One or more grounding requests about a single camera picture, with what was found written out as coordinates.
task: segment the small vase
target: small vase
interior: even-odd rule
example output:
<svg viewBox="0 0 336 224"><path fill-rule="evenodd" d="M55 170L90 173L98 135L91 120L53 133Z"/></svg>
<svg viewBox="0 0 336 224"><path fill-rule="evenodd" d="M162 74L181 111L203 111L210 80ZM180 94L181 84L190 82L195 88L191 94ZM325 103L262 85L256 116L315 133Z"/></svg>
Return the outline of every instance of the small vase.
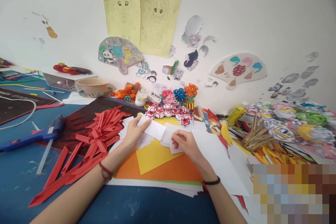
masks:
<svg viewBox="0 0 336 224"><path fill-rule="evenodd" d="M194 100L191 99L191 100L186 100L184 103L185 103L185 107L188 108L190 111L194 110Z"/></svg>

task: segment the person's right hand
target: person's right hand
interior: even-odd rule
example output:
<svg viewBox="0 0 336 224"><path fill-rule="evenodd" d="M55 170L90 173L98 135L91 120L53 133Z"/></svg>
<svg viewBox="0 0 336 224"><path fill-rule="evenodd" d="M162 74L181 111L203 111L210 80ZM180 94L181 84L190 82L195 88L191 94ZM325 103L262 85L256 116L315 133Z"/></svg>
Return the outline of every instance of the person's right hand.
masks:
<svg viewBox="0 0 336 224"><path fill-rule="evenodd" d="M173 133L171 140L173 141L174 148L177 149L180 145L183 152L187 154L193 162L202 159L203 155L192 133L179 129Z"/></svg>

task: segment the white cable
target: white cable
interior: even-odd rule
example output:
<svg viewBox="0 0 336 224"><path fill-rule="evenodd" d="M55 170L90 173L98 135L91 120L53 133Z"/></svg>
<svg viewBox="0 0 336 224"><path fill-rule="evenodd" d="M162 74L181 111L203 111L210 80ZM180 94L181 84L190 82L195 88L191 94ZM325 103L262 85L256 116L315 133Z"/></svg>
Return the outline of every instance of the white cable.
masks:
<svg viewBox="0 0 336 224"><path fill-rule="evenodd" d="M14 126L18 126L18 125L24 123L25 121L27 121L27 120L33 115L33 113L34 113L35 110L36 110L36 103L33 102L33 101L31 101L31 100L9 99L9 98L7 98L7 97L3 97L3 96L0 96L0 98L4 98L4 99L7 99L7 100L22 100L22 101L28 101L28 102L32 102L32 103L34 104L33 111L30 113L30 115L29 115L25 120L23 120L22 122L20 122L20 123L18 123L18 124L12 125L12 126L8 126L8 127L0 128L0 130L2 130L2 129L4 130L4 129L11 128L11 127L14 127Z"/></svg>

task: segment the yellow bottle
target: yellow bottle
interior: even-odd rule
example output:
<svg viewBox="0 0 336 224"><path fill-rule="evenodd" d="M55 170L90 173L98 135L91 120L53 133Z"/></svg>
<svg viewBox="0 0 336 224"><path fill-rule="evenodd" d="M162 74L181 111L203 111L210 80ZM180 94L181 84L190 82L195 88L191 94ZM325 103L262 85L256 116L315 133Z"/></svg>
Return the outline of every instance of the yellow bottle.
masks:
<svg viewBox="0 0 336 224"><path fill-rule="evenodd" d="M237 105L232 110L231 114L227 118L227 121L229 121L229 127L232 127L235 122L245 114L248 105L249 103L243 101L242 104Z"/></svg>

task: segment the plastic container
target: plastic container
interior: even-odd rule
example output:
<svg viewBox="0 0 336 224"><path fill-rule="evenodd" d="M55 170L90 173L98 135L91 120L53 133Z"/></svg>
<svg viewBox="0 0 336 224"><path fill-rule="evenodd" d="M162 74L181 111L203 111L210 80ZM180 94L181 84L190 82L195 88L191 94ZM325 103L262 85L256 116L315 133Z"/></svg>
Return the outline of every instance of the plastic container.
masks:
<svg viewBox="0 0 336 224"><path fill-rule="evenodd" d="M78 90L85 94L105 93L109 90L109 81L99 78L89 78L77 81Z"/></svg>
<svg viewBox="0 0 336 224"><path fill-rule="evenodd" d="M238 104L232 110L231 114L226 119L229 122L228 123L229 127L232 127L235 124L235 122L245 114L248 105L249 105L248 102L243 101L242 104Z"/></svg>
<svg viewBox="0 0 336 224"><path fill-rule="evenodd" d="M143 107L146 104L146 100L147 100L146 89L141 88L141 90L139 90L136 94L135 105L137 105L138 107Z"/></svg>

